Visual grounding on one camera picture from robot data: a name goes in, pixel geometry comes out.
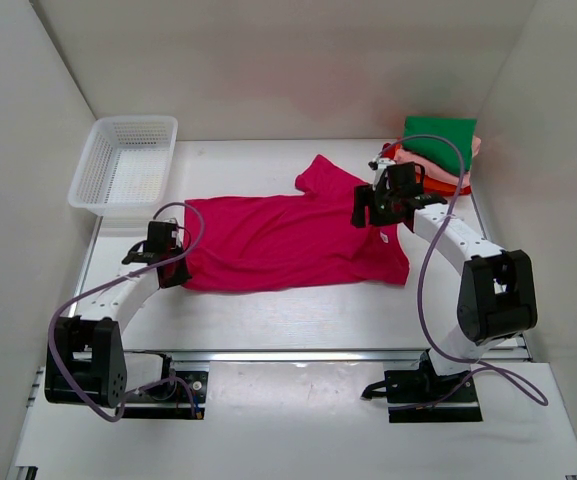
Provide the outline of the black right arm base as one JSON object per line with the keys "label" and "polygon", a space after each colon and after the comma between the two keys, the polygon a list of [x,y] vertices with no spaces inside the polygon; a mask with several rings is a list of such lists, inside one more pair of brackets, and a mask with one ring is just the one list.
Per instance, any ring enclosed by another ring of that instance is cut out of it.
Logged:
{"label": "black right arm base", "polygon": [[385,399],[391,424],[483,421],[470,371],[440,376],[428,351],[420,356],[414,368],[385,370],[381,381],[364,388],[361,399]]}

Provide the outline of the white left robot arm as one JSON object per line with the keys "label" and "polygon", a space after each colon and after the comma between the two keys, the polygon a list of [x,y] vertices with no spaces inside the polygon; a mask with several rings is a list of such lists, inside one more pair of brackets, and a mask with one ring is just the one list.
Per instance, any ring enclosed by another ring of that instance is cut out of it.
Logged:
{"label": "white left robot arm", "polygon": [[174,392],[177,373],[170,358],[126,352],[122,334],[151,296],[190,279],[184,253],[177,221],[150,221],[146,239],[128,250],[116,279],[92,295],[89,308],[51,321],[44,380],[48,402],[117,408],[139,389],[156,398]]}

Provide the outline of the magenta t-shirt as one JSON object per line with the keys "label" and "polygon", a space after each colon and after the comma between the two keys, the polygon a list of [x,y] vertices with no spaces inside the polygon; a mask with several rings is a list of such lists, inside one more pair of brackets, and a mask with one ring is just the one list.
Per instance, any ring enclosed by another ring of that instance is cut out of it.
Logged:
{"label": "magenta t-shirt", "polygon": [[322,155],[295,179],[297,194],[189,200],[184,226],[189,290],[253,293],[380,282],[406,284],[410,264],[397,229],[351,224],[362,180]]}

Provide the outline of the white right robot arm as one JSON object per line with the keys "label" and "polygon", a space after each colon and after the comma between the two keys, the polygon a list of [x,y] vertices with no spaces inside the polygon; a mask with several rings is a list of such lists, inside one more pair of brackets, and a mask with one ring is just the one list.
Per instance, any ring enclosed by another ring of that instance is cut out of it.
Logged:
{"label": "white right robot arm", "polygon": [[352,225],[403,224],[460,275],[458,324],[431,344],[431,366],[416,376],[420,395],[439,400],[451,390],[451,376],[465,372],[492,347],[536,326],[532,262],[522,250],[508,251],[483,238],[454,216],[446,198],[425,192],[423,168],[386,158],[369,166],[375,178],[354,190]]}

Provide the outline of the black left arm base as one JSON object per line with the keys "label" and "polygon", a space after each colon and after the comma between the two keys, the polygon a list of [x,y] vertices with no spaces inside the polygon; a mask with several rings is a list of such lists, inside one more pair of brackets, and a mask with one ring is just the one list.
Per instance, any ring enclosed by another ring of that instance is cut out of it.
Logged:
{"label": "black left arm base", "polygon": [[131,393],[123,419],[201,421],[206,416],[209,362],[179,352],[163,354],[163,377],[183,380],[167,382],[145,391]]}

